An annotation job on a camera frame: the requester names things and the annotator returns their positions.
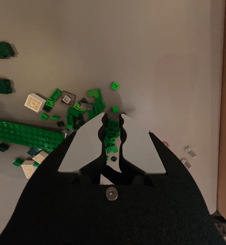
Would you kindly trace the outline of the grey window frame piece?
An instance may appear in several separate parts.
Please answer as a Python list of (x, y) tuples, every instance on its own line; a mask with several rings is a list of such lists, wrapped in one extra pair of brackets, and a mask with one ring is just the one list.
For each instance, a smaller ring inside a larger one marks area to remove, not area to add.
[(61, 94), (61, 103), (72, 107), (74, 105), (75, 98), (76, 95), (63, 90)]

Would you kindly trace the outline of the white desk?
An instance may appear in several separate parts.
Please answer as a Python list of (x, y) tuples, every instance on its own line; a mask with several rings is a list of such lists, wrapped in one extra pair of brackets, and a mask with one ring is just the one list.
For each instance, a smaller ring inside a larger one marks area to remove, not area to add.
[(209, 212), (216, 210), (223, 1), (0, 1), (0, 41), (16, 56), (0, 59), (0, 119), (54, 128), (24, 106), (55, 89), (87, 97), (101, 90), (113, 106), (178, 158), (197, 157), (191, 174)]

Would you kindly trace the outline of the dark green sloped brick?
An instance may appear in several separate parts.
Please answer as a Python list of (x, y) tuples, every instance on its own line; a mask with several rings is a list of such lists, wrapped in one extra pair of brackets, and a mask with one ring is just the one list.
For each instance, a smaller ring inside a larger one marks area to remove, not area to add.
[(10, 79), (0, 78), (0, 94), (15, 93), (14, 82)]
[(7, 42), (0, 42), (0, 59), (6, 59), (13, 56), (15, 56), (15, 52), (12, 46)]

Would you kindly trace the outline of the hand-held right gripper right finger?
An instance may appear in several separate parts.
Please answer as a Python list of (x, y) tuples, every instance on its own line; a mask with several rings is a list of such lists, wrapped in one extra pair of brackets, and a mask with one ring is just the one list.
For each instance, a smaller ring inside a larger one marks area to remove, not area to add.
[(130, 175), (163, 175), (166, 173), (149, 132), (125, 114), (121, 114), (119, 168)]

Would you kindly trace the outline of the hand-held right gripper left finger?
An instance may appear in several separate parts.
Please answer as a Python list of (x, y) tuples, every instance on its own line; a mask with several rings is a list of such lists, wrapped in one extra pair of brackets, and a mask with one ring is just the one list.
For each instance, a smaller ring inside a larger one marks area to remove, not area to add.
[(100, 113), (75, 134), (58, 169), (60, 173), (98, 175), (106, 166), (104, 138), (108, 116)]

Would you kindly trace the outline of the grey small plate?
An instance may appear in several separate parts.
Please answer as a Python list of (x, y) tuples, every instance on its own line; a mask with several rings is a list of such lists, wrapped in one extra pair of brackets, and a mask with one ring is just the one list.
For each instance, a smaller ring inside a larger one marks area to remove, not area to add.
[(184, 147), (185, 151), (192, 157), (195, 158), (197, 155), (192, 151), (190, 146)]
[(180, 161), (188, 170), (192, 168), (191, 164), (185, 158), (180, 159)]

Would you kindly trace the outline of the white square brick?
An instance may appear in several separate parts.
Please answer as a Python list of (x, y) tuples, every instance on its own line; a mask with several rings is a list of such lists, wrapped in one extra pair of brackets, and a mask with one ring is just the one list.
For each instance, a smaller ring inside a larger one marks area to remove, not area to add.
[(36, 154), (32, 160), (34, 160), (35, 162), (41, 164), (45, 159), (46, 157), (48, 156), (49, 154), (47, 152), (45, 152), (44, 150), (41, 150), (38, 154)]
[(33, 93), (28, 95), (24, 106), (38, 113), (43, 109), (45, 104), (45, 99)]
[(37, 169), (37, 167), (34, 166), (34, 163), (34, 160), (26, 160), (21, 164), (21, 167), (27, 179), (31, 178), (31, 176)]

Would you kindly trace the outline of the large green studded baseplate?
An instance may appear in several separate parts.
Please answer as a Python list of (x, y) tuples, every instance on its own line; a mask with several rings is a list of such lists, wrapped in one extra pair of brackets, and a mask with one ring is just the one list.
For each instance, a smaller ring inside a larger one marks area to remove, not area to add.
[(64, 134), (0, 120), (0, 141), (52, 152), (64, 141)]

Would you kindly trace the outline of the pile of small green bricks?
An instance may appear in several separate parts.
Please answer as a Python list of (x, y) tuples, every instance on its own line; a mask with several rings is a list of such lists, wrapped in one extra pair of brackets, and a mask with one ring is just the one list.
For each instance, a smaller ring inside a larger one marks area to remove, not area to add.
[[(54, 106), (54, 103), (58, 100), (61, 99), (61, 94), (62, 91), (59, 89), (56, 89), (50, 96), (49, 99), (46, 100), (46, 104), (43, 107), (43, 110), (47, 113), (49, 113)], [(85, 123), (99, 115), (100, 113), (103, 112), (103, 110), (106, 108), (105, 103), (94, 101), (93, 102), (93, 110), (83, 110), (81, 109), (81, 102), (83, 103), (89, 103), (85, 98), (79, 100), (77, 103), (74, 103), (72, 107), (68, 108), (67, 115), (66, 115), (66, 130), (74, 130), (77, 131), (80, 127), (82, 127)], [(84, 120), (84, 114), (88, 113), (88, 121)], [(42, 120), (46, 120), (48, 118), (48, 115), (46, 113), (42, 113), (40, 118)], [(50, 117), (52, 121), (56, 121), (56, 124), (58, 127), (64, 127), (65, 123), (63, 121), (58, 121), (59, 120), (58, 115), (53, 115)], [(62, 133), (64, 134), (64, 138), (69, 136), (69, 133), (64, 130)], [(120, 137), (120, 128), (119, 128), (119, 123), (116, 120), (113, 119), (108, 119), (108, 124), (106, 127), (106, 137), (104, 139), (104, 145), (107, 154), (110, 154), (111, 152), (117, 153), (118, 148), (116, 146), (116, 139)]]

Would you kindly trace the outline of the dark teal slope brick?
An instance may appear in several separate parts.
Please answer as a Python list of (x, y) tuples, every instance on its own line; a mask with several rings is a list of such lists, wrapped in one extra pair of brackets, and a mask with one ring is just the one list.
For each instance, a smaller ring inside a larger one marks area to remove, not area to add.
[(34, 156), (38, 154), (42, 149), (39, 148), (31, 148), (29, 151), (27, 151), (27, 154), (30, 156)]

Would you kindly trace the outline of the patterned rug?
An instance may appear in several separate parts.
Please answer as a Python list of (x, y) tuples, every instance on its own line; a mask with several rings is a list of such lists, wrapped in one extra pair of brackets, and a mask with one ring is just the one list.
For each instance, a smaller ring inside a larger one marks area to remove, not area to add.
[(212, 214), (211, 215), (213, 222), (215, 223), (216, 228), (218, 229), (219, 233), (222, 235), (226, 242), (226, 219), (221, 216), (220, 214)]

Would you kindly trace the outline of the bright green corner tile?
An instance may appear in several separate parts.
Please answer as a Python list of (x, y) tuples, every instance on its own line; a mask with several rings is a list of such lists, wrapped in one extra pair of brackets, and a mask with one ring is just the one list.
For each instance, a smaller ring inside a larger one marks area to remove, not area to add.
[(102, 96), (100, 89), (88, 90), (88, 97), (95, 97), (95, 101), (102, 102)]

